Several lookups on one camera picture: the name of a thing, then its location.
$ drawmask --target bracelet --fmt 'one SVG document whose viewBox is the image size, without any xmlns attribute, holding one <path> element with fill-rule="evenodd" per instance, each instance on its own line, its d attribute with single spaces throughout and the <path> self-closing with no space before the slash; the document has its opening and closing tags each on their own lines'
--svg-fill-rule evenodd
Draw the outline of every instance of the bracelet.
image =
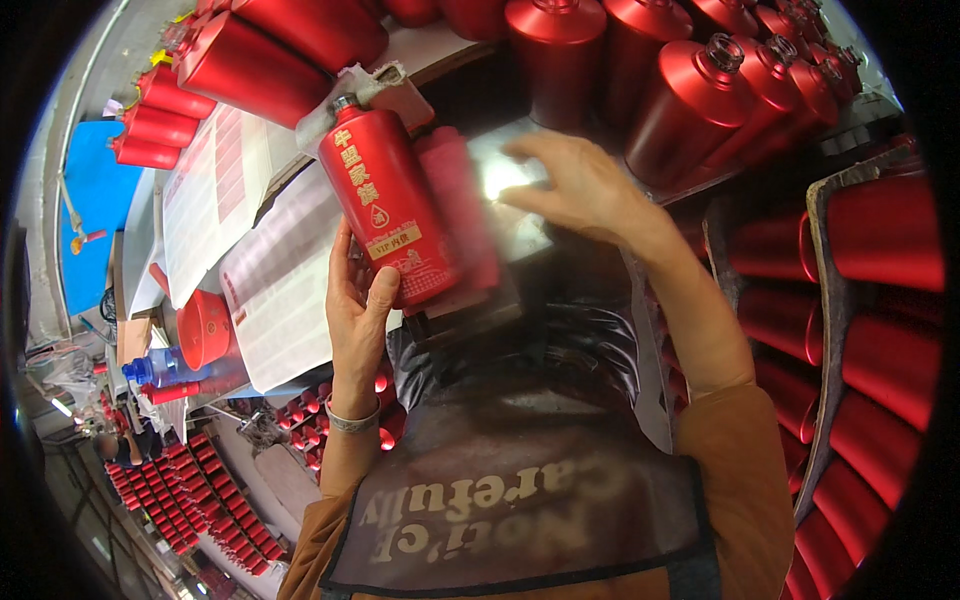
<svg viewBox="0 0 960 600">
<path fill-rule="evenodd" d="M 380 421 L 380 409 L 382 408 L 380 396 L 376 397 L 376 410 L 373 411 L 373 414 L 360 420 L 342 419 L 334 415 L 333 411 L 330 410 L 332 400 L 333 393 L 331 392 L 330 395 L 326 397 L 324 408 L 326 409 L 326 416 L 330 419 L 330 427 L 334 429 L 343 431 L 344 433 L 361 433 L 367 431 Z"/>
</svg>

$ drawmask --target worker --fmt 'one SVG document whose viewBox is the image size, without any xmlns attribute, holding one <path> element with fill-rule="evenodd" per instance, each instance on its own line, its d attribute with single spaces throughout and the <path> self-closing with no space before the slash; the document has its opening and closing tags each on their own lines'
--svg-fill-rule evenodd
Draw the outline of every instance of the worker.
<svg viewBox="0 0 960 600">
<path fill-rule="evenodd" d="M 774 406 L 730 305 L 667 212 L 599 147 L 535 132 L 504 151 L 539 159 L 552 189 L 512 187 L 500 202 L 642 261 L 691 399 L 673 454 L 637 423 L 621 324 L 587 318 L 583 334 L 575 310 L 547 310 L 541 344 L 528 332 L 502 348 L 468 344 L 441 366 L 423 355 L 443 373 L 396 381 L 400 396 L 425 392 L 408 399 L 404 436 L 382 453 L 373 381 L 401 275 L 382 268 L 363 294 L 343 221 L 326 290 L 322 499 L 304 512 L 278 597 L 780 597 L 792 502 Z M 397 372 L 412 354 L 391 348 Z"/>
<path fill-rule="evenodd" d="M 122 468 L 140 468 L 163 451 L 160 436 L 149 423 L 139 434 L 134 434 L 128 428 L 119 440 L 109 433 L 99 433 L 93 439 L 93 447 L 101 460 Z"/>
</svg>

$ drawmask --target person's left hand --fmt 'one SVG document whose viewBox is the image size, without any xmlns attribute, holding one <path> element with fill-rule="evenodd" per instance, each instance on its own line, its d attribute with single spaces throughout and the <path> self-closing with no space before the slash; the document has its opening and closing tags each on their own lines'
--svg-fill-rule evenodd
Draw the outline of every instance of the person's left hand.
<svg viewBox="0 0 960 600">
<path fill-rule="evenodd" d="M 372 393 L 386 343 L 387 315 L 400 287 L 397 269 L 383 267 L 371 281 L 370 269 L 350 260 L 351 235 L 347 219 L 342 218 L 330 252 L 326 284 L 326 322 L 333 346 L 333 387 L 338 404 L 347 398 L 363 401 L 368 388 Z M 354 406 L 337 408 L 337 416 L 352 419 Z"/>
</svg>

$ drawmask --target blue plastic bottle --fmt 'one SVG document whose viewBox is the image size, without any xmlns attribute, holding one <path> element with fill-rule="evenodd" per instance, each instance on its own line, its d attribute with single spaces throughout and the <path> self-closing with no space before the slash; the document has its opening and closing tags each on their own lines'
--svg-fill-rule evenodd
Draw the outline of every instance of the blue plastic bottle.
<svg viewBox="0 0 960 600">
<path fill-rule="evenodd" d="M 129 365 L 124 365 L 122 371 L 127 379 L 135 381 L 137 385 L 150 383 L 157 388 L 210 377 L 209 365 L 204 365 L 199 371 L 187 367 L 179 346 L 154 348 L 147 352 L 146 357 L 134 358 Z"/>
</svg>

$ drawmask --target brown apron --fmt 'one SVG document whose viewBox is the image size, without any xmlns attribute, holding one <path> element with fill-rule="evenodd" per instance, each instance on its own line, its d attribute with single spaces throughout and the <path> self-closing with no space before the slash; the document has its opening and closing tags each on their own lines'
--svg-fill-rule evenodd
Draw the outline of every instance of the brown apron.
<svg viewBox="0 0 960 600">
<path fill-rule="evenodd" d="M 547 361 L 472 374 L 415 406 L 357 487 L 323 598 L 494 595 L 665 566 L 720 598 L 699 466 L 657 450 L 603 378 Z"/>
</svg>

